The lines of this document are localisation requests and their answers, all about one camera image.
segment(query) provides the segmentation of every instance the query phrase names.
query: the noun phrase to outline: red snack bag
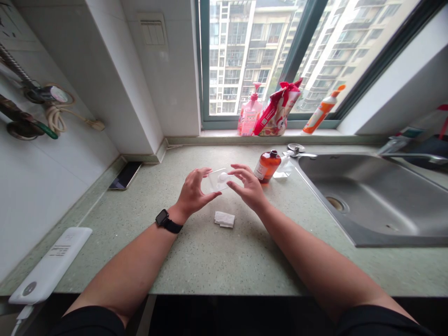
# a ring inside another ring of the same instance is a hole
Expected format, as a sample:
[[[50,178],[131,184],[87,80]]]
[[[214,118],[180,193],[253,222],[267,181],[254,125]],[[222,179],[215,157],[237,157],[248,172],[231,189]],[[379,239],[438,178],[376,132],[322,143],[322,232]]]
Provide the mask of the red snack bag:
[[[288,114],[301,93],[301,83],[302,78],[295,83],[280,83],[281,89],[270,96],[269,103],[257,117],[253,134],[278,136],[285,132]]]

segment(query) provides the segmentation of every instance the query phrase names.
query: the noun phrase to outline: charging cable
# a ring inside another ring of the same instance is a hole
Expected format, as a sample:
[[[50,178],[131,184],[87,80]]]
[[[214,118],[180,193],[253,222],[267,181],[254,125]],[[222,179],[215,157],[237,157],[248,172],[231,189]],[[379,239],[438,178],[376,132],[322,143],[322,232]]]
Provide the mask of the charging cable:
[[[22,311],[20,312],[20,314],[17,316],[17,323],[15,324],[15,327],[13,329],[13,332],[11,333],[11,336],[14,336],[15,333],[17,332],[17,330],[20,327],[20,324],[22,323],[23,320],[26,320],[31,313],[33,312],[34,306],[33,305],[26,305]]]
[[[61,88],[59,85],[55,83],[48,83],[45,86],[56,86],[62,91],[64,91],[67,95],[71,98],[71,103],[65,104],[65,103],[59,103],[59,102],[47,102],[45,105],[47,106],[45,110],[45,116],[47,117],[48,127],[50,130],[55,132],[57,135],[61,135],[62,132],[67,131],[67,126],[65,125],[64,119],[62,119],[62,112],[71,113],[74,116],[77,116],[80,118],[83,122],[88,124],[90,127],[96,129],[97,131],[104,130],[105,126],[104,124],[99,120],[89,120],[82,116],[80,116],[77,113],[74,113],[73,111],[67,109],[66,107],[73,106],[76,103],[75,97],[73,95]]]

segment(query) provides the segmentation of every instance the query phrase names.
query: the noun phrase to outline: pink soap dispenser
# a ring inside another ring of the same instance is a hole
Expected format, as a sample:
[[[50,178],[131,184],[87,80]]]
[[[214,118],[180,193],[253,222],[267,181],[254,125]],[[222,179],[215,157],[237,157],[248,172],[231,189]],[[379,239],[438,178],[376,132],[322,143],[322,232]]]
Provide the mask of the pink soap dispenser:
[[[258,101],[258,88],[261,83],[253,83],[255,92],[251,95],[251,100],[241,105],[241,114],[238,120],[238,135],[251,136],[258,114],[263,109],[263,105]]]

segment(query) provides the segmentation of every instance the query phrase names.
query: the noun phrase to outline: window sill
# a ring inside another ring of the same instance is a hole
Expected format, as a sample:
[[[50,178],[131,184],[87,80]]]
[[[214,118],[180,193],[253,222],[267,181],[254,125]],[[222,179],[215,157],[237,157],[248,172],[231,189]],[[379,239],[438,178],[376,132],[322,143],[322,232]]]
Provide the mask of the window sill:
[[[301,129],[287,129],[282,136],[238,136],[236,130],[205,130],[198,137],[168,137],[173,145],[262,145],[262,144],[384,144],[384,135],[344,135],[335,129],[317,130],[313,135],[300,135]]]

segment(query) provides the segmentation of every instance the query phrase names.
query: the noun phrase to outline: amber bottle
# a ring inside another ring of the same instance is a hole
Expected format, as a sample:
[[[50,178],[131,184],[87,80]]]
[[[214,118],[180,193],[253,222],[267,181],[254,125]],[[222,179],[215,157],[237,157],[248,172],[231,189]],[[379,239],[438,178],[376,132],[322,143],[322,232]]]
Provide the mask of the amber bottle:
[[[268,183],[272,178],[272,175],[274,175],[275,171],[279,167],[280,163],[281,158],[276,150],[264,152],[260,156],[260,161],[258,161],[253,174],[258,177],[260,183]]]

